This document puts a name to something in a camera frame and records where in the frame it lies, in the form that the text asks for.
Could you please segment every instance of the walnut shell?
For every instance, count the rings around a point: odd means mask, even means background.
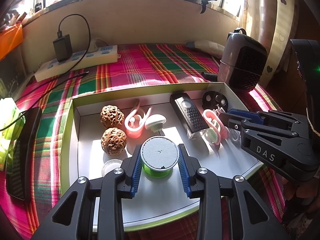
[[[107,129],[101,138],[102,149],[110,156],[120,155],[126,145],[127,136],[118,128]]]
[[[116,106],[105,106],[101,111],[100,119],[106,129],[111,127],[120,129],[124,122],[124,114]]]

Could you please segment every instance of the white power strip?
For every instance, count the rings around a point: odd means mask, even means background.
[[[54,59],[44,63],[35,73],[36,80],[39,82],[44,79],[65,73],[77,63],[84,53],[85,51],[74,53],[70,59],[66,61],[58,62],[57,59]],[[87,53],[82,61],[72,70],[118,62],[118,58],[120,57],[121,56],[118,55],[118,46],[115,45],[102,47],[96,52]]]

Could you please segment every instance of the orange bag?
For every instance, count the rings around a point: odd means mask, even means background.
[[[22,24],[18,23],[0,33],[0,60],[23,42]]]

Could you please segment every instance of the metal bolt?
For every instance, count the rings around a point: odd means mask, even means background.
[[[86,177],[80,177],[77,181],[78,181],[79,184],[82,184],[82,183],[85,183],[87,181],[87,178]]]
[[[113,170],[113,173],[114,174],[121,174],[123,172],[123,169],[121,169],[121,168],[115,168],[114,170]]]
[[[208,173],[208,170],[206,168],[199,168],[198,172],[201,174],[206,174],[206,173]]]
[[[237,182],[243,182],[243,181],[244,181],[244,178],[243,178],[241,175],[237,175],[237,176],[235,176],[235,180],[236,180]]]

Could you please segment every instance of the black disc with magnets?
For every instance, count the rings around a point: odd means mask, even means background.
[[[227,98],[219,92],[208,91],[204,93],[202,97],[202,108],[206,109],[218,109],[222,107],[225,112],[228,111],[228,100]]]

